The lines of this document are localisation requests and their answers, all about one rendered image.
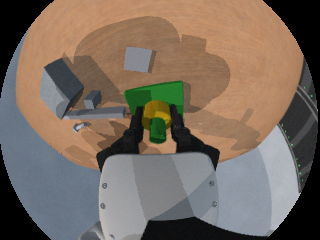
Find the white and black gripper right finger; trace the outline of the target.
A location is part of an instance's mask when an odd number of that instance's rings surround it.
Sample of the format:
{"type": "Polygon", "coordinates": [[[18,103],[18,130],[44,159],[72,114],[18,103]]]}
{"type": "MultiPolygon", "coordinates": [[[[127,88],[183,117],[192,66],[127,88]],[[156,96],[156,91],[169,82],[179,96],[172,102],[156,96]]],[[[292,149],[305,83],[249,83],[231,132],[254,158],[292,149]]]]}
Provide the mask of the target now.
{"type": "Polygon", "coordinates": [[[203,141],[191,134],[190,129],[184,125],[182,115],[178,115],[176,105],[170,106],[170,112],[172,118],[170,126],[171,136],[173,141],[176,142],[176,153],[201,152],[208,154],[216,171],[220,151],[210,145],[204,144],[203,141]]]}

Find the grey long flat bar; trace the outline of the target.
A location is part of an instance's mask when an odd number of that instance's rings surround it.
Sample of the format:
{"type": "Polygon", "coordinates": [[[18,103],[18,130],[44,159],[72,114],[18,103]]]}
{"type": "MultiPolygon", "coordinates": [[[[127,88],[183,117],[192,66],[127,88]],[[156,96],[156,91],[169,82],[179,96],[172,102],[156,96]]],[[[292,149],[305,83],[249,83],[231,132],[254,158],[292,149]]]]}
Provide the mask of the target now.
{"type": "Polygon", "coordinates": [[[68,111],[63,117],[65,120],[73,119],[112,119],[124,118],[126,114],[125,106],[103,107],[94,109],[81,109],[68,111]]]}

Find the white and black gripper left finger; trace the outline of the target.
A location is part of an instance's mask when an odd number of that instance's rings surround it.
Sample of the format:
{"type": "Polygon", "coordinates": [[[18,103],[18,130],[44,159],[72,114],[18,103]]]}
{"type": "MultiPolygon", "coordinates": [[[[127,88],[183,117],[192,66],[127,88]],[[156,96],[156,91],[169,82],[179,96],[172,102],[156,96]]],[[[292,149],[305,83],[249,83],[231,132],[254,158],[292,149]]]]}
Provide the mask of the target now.
{"type": "Polygon", "coordinates": [[[129,129],[125,130],[123,136],[108,147],[97,153],[96,158],[100,172],[106,158],[114,154],[140,154],[139,143],[143,140],[144,127],[142,126],[143,109],[137,106],[135,117],[132,115],[129,129]],[[134,121],[133,121],[134,119],[134,121]],[[133,126],[132,126],[133,124],[133,126]],[[135,144],[136,141],[136,144],[135,144]]]}

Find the grey bolt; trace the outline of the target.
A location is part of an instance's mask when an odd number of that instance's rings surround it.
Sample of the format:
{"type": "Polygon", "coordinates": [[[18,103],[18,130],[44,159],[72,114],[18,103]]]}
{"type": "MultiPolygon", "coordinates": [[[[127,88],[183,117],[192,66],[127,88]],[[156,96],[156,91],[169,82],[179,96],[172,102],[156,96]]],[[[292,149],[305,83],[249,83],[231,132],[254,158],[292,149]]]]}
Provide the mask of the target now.
{"type": "Polygon", "coordinates": [[[84,122],[84,123],[82,123],[82,124],[80,124],[80,125],[75,124],[72,129],[73,129],[76,133],[78,133],[79,129],[85,127],[86,125],[87,125],[86,122],[84,122]]]}

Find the yellow round nut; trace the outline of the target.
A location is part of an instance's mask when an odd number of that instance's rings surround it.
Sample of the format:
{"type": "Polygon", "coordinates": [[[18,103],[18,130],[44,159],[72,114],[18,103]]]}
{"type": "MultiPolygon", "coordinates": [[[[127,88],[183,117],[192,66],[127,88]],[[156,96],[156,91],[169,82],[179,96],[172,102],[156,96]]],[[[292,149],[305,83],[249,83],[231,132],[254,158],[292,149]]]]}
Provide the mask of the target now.
{"type": "Polygon", "coordinates": [[[143,108],[142,126],[150,131],[150,119],[160,117],[165,120],[166,130],[172,124],[171,112],[167,103],[160,100],[148,102],[143,108]]]}

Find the green square plate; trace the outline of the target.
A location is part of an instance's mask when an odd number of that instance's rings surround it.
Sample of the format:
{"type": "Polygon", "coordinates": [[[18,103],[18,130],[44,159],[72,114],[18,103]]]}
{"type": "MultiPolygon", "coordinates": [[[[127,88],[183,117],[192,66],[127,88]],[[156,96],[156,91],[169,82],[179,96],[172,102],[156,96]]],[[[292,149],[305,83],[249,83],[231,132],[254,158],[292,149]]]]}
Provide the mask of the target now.
{"type": "MultiPolygon", "coordinates": [[[[152,84],[125,90],[124,97],[133,115],[137,106],[144,106],[153,100],[160,100],[168,104],[169,108],[176,105],[178,114],[183,116],[183,82],[172,81],[152,84]]],[[[167,140],[165,120],[160,117],[150,119],[149,141],[162,144],[167,140]]]]}

